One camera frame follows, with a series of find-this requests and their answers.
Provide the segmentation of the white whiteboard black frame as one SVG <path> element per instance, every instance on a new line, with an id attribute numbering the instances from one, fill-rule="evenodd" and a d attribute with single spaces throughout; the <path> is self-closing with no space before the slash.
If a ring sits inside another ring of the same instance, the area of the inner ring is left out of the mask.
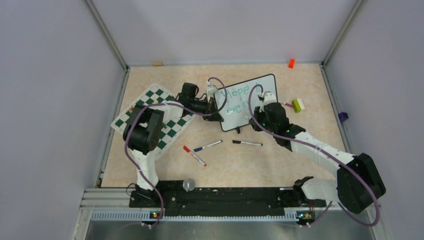
<path id="1" fill-rule="evenodd" d="M 226 91 L 220 88 L 214 94 L 217 108 L 220 108 L 225 103 L 224 108 L 219 112 L 223 118 L 223 121 L 220 123 L 223 132 L 228 132 L 249 124 L 249 119 L 251 118 L 249 112 L 249 94 L 251 90 L 253 90 L 251 98 L 252 109 L 261 105 L 258 95 L 262 92 L 262 89 L 254 87 L 258 84 L 262 85 L 264 91 L 271 92 L 277 96 L 276 77 L 272 73 L 229 85 L 226 87 Z"/>

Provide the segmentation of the black cap marker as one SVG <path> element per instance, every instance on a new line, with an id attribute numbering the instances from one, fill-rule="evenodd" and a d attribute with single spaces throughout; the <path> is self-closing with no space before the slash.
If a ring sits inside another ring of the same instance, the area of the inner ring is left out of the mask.
<path id="1" fill-rule="evenodd" d="M 233 144 L 252 145 L 252 146 L 263 146 L 263 143 L 248 142 L 248 141 L 241 141 L 241 140 L 232 140 L 232 143 Z"/>

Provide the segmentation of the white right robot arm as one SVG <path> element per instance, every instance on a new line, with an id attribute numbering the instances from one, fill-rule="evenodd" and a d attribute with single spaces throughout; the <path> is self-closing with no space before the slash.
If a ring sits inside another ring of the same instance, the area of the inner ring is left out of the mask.
<path id="1" fill-rule="evenodd" d="M 271 135 L 279 146 L 311 159 L 334 176 L 334 180 L 312 176 L 298 180 L 293 192 L 297 205 L 325 200 L 359 214 L 386 194 L 386 186 L 368 154 L 354 155 L 320 141 L 305 128 L 291 123 L 278 102 L 250 107 L 249 113 L 249 123 L 256 132 Z"/>

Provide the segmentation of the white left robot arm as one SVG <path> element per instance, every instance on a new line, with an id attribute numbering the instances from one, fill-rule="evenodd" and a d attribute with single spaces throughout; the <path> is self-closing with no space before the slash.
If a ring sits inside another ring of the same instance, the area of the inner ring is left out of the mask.
<path id="1" fill-rule="evenodd" d="M 159 191 L 155 190 L 159 178 L 155 167 L 157 157 L 153 151 L 160 143 L 163 124 L 194 113 L 210 122 L 224 120 L 219 114 L 222 107 L 216 107 L 213 98 L 217 86 L 208 82 L 205 97 L 198 97 L 198 90 L 197 85 L 185 82 L 175 97 L 162 102 L 136 103 L 129 116 L 122 134 L 124 151 L 137 172 L 134 192 L 149 207 L 156 206 L 161 198 Z"/>

